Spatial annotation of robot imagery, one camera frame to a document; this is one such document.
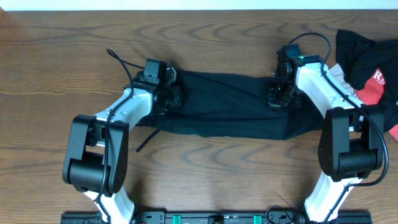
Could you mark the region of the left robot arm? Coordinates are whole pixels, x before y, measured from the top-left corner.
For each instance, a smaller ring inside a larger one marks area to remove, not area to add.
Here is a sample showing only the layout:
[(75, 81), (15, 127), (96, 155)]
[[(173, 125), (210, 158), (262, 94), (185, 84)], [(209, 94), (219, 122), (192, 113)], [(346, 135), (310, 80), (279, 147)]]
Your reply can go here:
[(135, 205), (123, 186), (129, 133), (145, 116), (181, 106), (173, 67), (146, 68), (121, 97), (93, 116), (72, 121), (62, 178), (89, 197), (97, 213), (64, 213), (62, 223), (131, 223)]

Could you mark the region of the black pants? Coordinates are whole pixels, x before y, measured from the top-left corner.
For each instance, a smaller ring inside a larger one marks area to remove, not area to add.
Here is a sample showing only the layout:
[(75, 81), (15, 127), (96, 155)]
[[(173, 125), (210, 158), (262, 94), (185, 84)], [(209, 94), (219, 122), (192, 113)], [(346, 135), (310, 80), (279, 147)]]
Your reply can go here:
[(323, 116), (306, 97), (302, 107), (277, 110), (267, 106), (272, 77), (179, 70), (183, 106), (150, 114), (139, 121), (174, 134), (286, 140), (323, 127)]

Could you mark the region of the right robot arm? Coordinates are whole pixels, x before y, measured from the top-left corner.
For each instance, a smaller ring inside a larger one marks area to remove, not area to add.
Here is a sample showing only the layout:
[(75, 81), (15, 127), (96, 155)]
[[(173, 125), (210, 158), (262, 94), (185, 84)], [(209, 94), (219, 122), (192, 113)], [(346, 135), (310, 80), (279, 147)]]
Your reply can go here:
[(270, 107), (296, 109), (305, 95), (323, 116), (318, 182), (302, 211), (285, 212), (280, 223), (372, 223), (369, 212), (342, 212), (340, 207), (355, 187), (377, 185), (387, 174), (382, 111), (353, 98), (332, 79), (317, 55), (279, 52), (274, 76)]

